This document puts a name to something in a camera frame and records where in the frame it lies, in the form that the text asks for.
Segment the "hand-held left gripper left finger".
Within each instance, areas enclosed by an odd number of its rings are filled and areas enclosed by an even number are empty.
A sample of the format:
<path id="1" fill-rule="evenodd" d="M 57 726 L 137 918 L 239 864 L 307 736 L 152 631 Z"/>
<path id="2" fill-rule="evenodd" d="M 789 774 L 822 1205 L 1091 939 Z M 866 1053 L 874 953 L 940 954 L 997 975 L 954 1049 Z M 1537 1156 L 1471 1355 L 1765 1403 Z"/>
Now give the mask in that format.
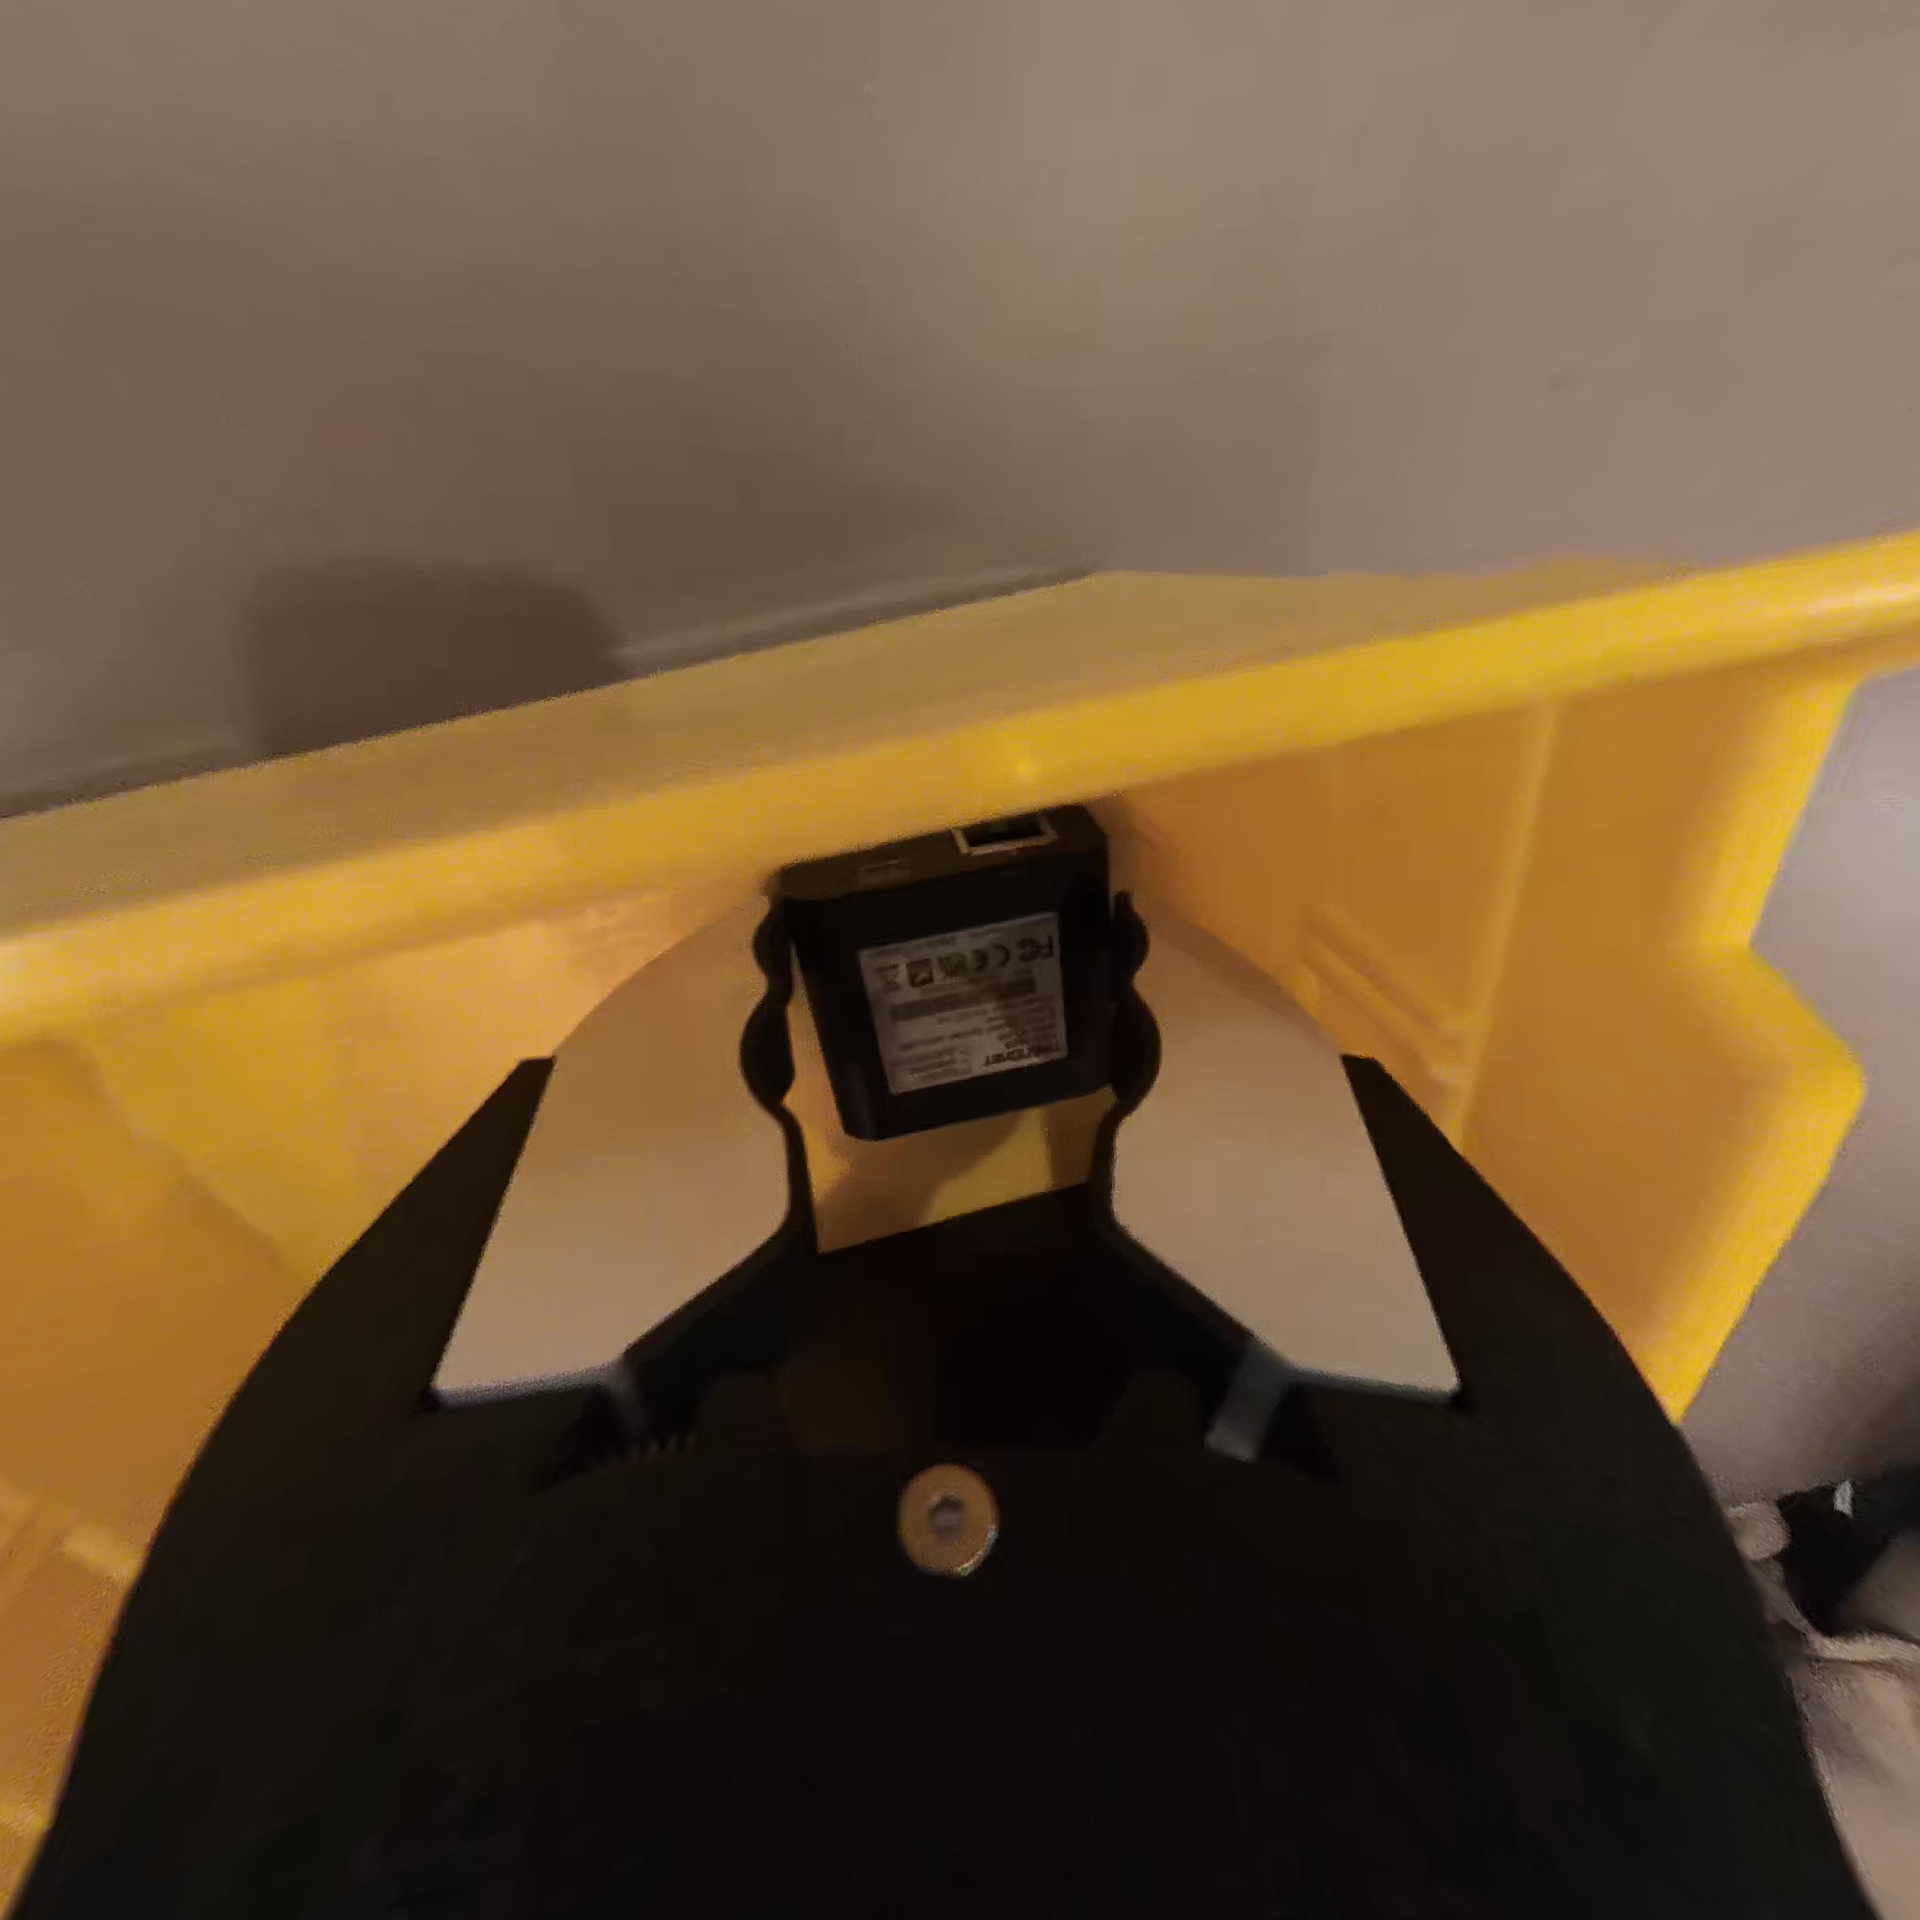
<path id="1" fill-rule="evenodd" d="M 818 1259 L 789 1108 L 795 969 L 748 901 L 670 947 L 558 1047 L 433 1374 L 477 1409 L 585 1389 L 638 1444 L 769 1370 Z"/>

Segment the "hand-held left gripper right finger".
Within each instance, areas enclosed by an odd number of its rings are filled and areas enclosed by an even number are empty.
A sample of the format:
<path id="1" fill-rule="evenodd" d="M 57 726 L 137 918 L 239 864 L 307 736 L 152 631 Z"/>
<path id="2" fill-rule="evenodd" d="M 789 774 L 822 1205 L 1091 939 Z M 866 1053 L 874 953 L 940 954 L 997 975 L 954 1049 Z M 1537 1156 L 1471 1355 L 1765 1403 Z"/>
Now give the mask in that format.
<path id="1" fill-rule="evenodd" d="M 1257 969 L 1111 913 L 1110 1086 L 1091 1163 L 1116 1250 L 1224 1350 L 1210 1449 L 1263 1449 L 1305 1389 L 1461 1389 L 1338 1049 Z"/>

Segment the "black ethernet port adapter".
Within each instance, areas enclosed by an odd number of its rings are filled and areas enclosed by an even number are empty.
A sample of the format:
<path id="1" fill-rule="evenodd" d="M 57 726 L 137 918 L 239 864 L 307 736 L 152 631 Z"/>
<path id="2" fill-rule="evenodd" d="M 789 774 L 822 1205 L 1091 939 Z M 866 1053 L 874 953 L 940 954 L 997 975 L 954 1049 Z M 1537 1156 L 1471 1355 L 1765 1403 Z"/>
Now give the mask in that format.
<path id="1" fill-rule="evenodd" d="M 859 1143 L 1110 1092 L 1111 845 L 1082 804 L 782 867 L 773 903 Z"/>

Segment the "yellow plastic bin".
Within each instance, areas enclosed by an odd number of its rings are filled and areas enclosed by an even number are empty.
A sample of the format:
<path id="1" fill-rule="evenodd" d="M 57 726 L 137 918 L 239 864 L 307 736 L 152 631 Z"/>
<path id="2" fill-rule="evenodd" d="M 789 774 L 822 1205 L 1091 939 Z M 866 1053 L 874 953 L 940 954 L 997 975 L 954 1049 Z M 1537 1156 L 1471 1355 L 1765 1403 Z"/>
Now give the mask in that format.
<path id="1" fill-rule="evenodd" d="M 15 1917 L 1861 1917 L 1674 1418 L 1860 1113 L 1754 951 L 1915 535 L 1104 572 L 3 827 L 3 1559 L 98 1559 Z M 1075 1452 L 433 1398 L 560 1047 L 780 869 L 1080 804 L 1338 1049 L 1459 1389 Z M 1113 1092 L 850 1139 L 826 1253 Z"/>

